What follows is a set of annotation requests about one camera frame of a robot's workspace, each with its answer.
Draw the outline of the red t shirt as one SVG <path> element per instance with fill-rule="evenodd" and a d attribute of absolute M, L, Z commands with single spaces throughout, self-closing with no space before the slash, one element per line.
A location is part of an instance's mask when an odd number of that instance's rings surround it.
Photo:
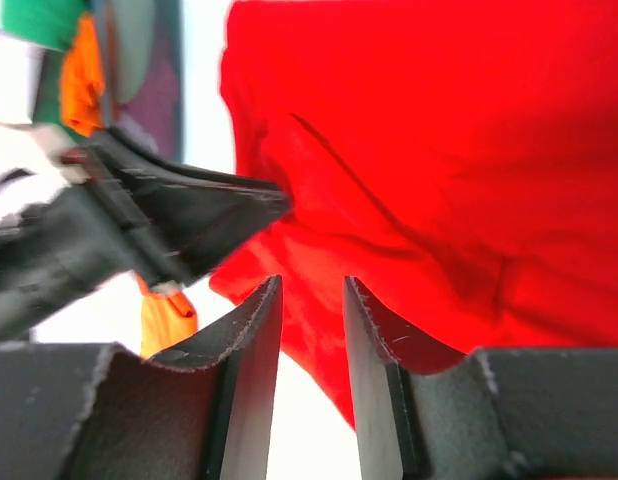
<path fill-rule="evenodd" d="M 618 346 L 618 1 L 238 1 L 241 175 L 293 211 L 212 276 L 353 416 L 345 277 L 463 352 Z"/>

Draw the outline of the folded orange t shirt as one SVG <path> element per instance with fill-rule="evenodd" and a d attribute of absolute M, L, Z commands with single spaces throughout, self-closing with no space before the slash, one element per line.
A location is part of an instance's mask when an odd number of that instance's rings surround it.
<path fill-rule="evenodd" d="M 142 298 L 140 356 L 148 359 L 198 331 L 195 307 L 182 292 L 161 295 L 136 277 Z"/>

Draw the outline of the blue plastic basket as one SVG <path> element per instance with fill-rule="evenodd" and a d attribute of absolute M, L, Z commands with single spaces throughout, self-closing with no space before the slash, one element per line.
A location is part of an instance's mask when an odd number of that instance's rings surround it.
<path fill-rule="evenodd" d="M 181 163 L 182 3 L 94 1 L 92 7 L 105 78 L 101 97 L 105 126 Z"/>

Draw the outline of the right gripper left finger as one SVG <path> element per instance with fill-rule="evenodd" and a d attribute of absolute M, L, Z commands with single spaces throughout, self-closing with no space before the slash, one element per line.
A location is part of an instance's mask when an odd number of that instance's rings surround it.
<path fill-rule="evenodd" d="M 144 360 L 117 344 L 0 343 L 0 479 L 262 479 L 282 281 Z"/>

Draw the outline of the orange garment in basket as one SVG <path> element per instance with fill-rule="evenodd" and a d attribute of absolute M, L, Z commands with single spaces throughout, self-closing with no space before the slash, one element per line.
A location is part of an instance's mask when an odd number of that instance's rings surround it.
<path fill-rule="evenodd" d="M 105 90 L 94 15 L 79 17 L 72 47 L 65 54 L 59 83 L 60 120 L 89 137 L 104 129 L 100 99 Z"/>

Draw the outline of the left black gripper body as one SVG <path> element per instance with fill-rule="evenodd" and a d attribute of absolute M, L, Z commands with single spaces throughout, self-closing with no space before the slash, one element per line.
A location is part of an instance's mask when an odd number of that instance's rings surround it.
<path fill-rule="evenodd" d="M 0 340 L 93 293 L 109 278 L 154 268 L 102 202 L 79 186 L 0 227 Z"/>

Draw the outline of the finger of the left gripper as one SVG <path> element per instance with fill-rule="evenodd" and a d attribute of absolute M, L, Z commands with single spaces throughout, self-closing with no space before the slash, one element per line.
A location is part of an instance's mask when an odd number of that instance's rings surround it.
<path fill-rule="evenodd" d="M 78 170 L 85 187 L 144 247 L 156 267 L 147 284 L 189 286 L 290 209 L 290 200 L 235 189 L 187 185 L 114 170 L 96 147 L 75 147 L 63 164 Z"/>
<path fill-rule="evenodd" d="M 155 177 L 187 185 L 228 188 L 267 198 L 284 198 L 284 192 L 272 182 L 167 161 L 135 144 L 116 129 L 97 133 L 96 148 L 110 157 L 110 160 L 104 161 L 107 166 L 138 178 Z"/>

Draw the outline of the green garment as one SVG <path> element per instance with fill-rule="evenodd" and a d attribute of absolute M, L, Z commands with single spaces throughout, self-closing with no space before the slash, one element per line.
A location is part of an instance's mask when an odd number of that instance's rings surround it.
<path fill-rule="evenodd" d="M 78 141 L 81 136 L 60 119 L 60 73 L 65 54 L 73 44 L 79 17 L 90 10 L 83 0 L 8 0 L 2 3 L 0 26 L 14 35 L 45 48 L 36 100 L 35 123 L 54 123 Z"/>

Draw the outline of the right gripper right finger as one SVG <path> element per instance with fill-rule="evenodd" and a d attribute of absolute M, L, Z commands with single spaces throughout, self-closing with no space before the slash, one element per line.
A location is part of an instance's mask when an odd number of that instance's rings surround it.
<path fill-rule="evenodd" d="M 343 287 L 366 479 L 618 479 L 618 349 L 463 354 Z"/>

